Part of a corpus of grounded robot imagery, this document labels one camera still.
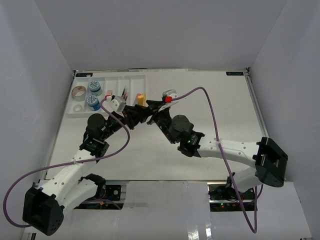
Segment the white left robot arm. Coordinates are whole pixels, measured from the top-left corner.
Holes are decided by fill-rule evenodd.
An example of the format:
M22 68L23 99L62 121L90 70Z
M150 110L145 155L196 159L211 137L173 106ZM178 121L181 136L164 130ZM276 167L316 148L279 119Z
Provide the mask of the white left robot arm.
M150 107L125 106L122 113L110 112L108 117L92 114L87 120L83 141L74 157L58 167L61 170L49 181L25 194L22 219L46 236L53 235L67 213L87 199L105 196L106 180L87 172L106 158L107 139L120 129L132 130L153 114Z

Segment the orange capped glue stick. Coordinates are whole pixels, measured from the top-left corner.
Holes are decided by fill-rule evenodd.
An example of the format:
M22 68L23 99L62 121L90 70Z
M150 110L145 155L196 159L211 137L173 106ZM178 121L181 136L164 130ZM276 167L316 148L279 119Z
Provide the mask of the orange capped glue stick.
M135 97L135 103L134 103L135 105L138 104L139 96L141 96L141 94L137 93Z

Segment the small clear tape roll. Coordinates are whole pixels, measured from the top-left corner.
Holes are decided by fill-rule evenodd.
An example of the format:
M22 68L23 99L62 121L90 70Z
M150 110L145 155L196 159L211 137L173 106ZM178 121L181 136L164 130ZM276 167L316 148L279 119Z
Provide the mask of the small clear tape roll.
M75 113L81 113L81 112L83 111L82 105L80 105L80 104L75 105L75 106L73 107L73 111L74 111Z

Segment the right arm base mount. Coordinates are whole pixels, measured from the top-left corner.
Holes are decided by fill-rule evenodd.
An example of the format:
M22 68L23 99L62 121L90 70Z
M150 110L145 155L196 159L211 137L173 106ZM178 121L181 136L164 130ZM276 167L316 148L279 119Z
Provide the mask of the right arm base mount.
M240 201L236 195L235 189L232 188L230 177L226 182L208 182L209 206L212 212L240 212ZM259 191L250 188L244 193L239 193L240 200L246 211L254 210L255 197L259 198L262 194L263 186Z

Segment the yellow highlighter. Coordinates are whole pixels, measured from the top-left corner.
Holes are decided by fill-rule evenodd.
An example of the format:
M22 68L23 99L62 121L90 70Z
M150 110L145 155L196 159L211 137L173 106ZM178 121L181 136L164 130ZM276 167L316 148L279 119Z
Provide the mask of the yellow highlighter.
M146 98L145 93L140 94L137 98L137 104L140 106L144 106L145 105L145 98Z

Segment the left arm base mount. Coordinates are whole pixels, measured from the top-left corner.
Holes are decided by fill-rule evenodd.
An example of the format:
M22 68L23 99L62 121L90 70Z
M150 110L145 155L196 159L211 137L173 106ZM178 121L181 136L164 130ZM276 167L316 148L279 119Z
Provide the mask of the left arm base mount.
M122 186L120 184L108 184L102 176L93 173L81 177L80 183L84 180L87 180L89 183L94 183L94 185L97 186L95 195L87 198L84 203L98 200L119 201L121 199Z

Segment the large clear tape roll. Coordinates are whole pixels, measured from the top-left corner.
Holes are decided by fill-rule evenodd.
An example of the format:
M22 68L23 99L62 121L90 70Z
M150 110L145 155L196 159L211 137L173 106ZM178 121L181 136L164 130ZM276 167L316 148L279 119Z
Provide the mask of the large clear tape roll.
M82 102L86 98L87 89L80 85L76 86L71 91L71 96L76 102Z

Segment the blue slime jar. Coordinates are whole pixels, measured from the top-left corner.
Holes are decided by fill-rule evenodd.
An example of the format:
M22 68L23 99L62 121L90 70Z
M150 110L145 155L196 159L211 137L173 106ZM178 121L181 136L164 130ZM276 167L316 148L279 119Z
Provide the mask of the blue slime jar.
M101 108L100 101L96 95L89 95L85 101L91 111L97 111Z
M88 83L88 89L94 96L100 96L102 94L102 88L97 80L92 80Z

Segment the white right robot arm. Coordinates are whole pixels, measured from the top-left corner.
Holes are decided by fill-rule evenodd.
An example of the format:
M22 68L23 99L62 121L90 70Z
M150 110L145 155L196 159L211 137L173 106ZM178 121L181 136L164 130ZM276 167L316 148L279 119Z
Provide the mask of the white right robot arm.
M147 100L152 117L148 124L156 124L171 144L187 157L219 158L247 165L247 169L233 175L234 182L225 188L226 195L236 200L248 189L258 185L281 188L285 182L288 155L269 137L257 142L216 140L195 131L185 115L170 116L172 103Z

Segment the white compartment tray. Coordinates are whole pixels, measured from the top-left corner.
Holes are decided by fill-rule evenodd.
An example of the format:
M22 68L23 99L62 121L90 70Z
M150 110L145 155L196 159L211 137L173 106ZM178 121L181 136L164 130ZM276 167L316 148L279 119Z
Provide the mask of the white compartment tray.
M138 103L139 95L145 96L146 77L144 75L95 76L93 73L77 73L68 98L66 114L73 118L89 117L94 113L107 115L98 107L105 96L123 97L126 104Z

